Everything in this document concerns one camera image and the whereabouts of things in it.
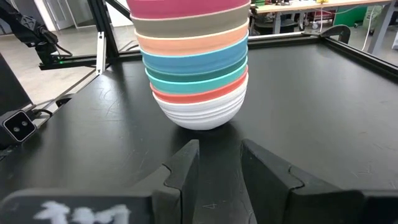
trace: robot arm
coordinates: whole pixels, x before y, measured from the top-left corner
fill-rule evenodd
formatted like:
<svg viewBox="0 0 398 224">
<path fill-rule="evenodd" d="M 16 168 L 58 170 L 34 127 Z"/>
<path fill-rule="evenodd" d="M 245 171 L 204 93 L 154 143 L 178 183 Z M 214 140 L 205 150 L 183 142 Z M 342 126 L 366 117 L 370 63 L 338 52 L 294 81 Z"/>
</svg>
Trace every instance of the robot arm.
<svg viewBox="0 0 398 224">
<path fill-rule="evenodd" d="M 22 43 L 36 49 L 43 64 L 59 61 L 59 55 L 52 55 L 57 52 L 58 38 L 45 25 L 22 15 L 6 0 L 0 0 L 0 18 L 10 25 L 14 35 Z"/>
</svg>

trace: white bowl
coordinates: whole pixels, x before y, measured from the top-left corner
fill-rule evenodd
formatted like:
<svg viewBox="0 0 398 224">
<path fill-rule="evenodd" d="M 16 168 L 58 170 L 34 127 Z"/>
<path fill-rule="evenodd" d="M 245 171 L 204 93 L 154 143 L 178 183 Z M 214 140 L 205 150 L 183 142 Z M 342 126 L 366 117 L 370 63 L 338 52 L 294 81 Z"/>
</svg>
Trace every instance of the white bowl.
<svg viewBox="0 0 398 224">
<path fill-rule="evenodd" d="M 228 122 L 241 108 L 249 74 L 234 91 L 199 103 L 168 103 L 153 94 L 166 116 L 175 124 L 192 130 L 209 130 Z"/>
</svg>

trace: workbench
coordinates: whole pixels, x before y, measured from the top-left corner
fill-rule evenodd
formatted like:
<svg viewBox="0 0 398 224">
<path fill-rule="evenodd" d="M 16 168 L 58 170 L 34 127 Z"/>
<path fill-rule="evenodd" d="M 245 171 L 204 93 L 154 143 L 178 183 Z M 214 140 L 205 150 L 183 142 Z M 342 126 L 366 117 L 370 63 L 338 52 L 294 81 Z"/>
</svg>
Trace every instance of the workbench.
<svg viewBox="0 0 398 224">
<path fill-rule="evenodd" d="M 368 52 L 370 54 L 377 55 L 380 51 L 383 38 L 386 34 L 388 24 L 390 22 L 392 13 L 398 10 L 394 7 L 396 0 L 329 0 L 323 4 L 316 3 L 315 1 L 291 1 L 289 6 L 275 6 L 265 5 L 258 6 L 256 9 L 257 14 L 264 13 L 275 13 L 274 19 L 274 33 L 279 34 L 280 32 L 280 16 L 283 14 L 295 14 L 300 13 L 300 21 L 303 20 L 305 12 L 312 12 L 317 9 L 325 11 L 333 9 L 347 10 L 358 5 L 371 6 L 371 5 L 386 5 L 377 20 L 376 29 L 374 31 L 372 40 L 370 42 Z"/>
<path fill-rule="evenodd" d="M 28 188 L 128 189 L 191 139 L 200 142 L 197 224 L 255 223 L 241 173 L 244 138 L 342 189 L 398 187 L 398 67 L 302 34 L 256 37 L 248 47 L 243 107 L 209 131 L 164 115 L 140 59 L 113 64 L 9 150 L 0 197 Z"/>
</svg>

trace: pink bowl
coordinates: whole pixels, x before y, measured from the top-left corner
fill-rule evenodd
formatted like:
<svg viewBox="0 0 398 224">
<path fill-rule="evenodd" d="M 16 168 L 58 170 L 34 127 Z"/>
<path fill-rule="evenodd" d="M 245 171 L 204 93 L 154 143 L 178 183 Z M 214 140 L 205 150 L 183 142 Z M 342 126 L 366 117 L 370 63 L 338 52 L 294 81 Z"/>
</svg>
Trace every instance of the pink bowl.
<svg viewBox="0 0 398 224">
<path fill-rule="evenodd" d="M 140 48 L 157 55 L 191 55 L 219 50 L 239 42 L 248 32 L 248 21 L 234 29 L 181 38 L 147 37 L 135 31 Z"/>
<path fill-rule="evenodd" d="M 242 6 L 247 0 L 127 0 L 132 16 L 163 19 L 195 16 Z"/>
</svg>

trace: beige bowl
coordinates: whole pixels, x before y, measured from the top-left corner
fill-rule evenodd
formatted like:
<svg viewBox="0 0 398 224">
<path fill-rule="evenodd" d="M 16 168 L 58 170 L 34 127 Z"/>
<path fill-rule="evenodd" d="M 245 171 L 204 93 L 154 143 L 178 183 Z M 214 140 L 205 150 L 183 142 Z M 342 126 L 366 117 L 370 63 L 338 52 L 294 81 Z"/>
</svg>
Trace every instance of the beige bowl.
<svg viewBox="0 0 398 224">
<path fill-rule="evenodd" d="M 250 1 L 225 11 L 171 19 L 132 17 L 136 32 L 147 37 L 178 38 L 215 34 L 240 27 L 248 20 Z"/>
<path fill-rule="evenodd" d="M 245 37 L 249 19 L 243 25 L 216 34 L 198 37 L 156 38 L 138 34 L 140 48 L 157 55 L 190 55 L 219 50 L 233 45 Z"/>
</svg>

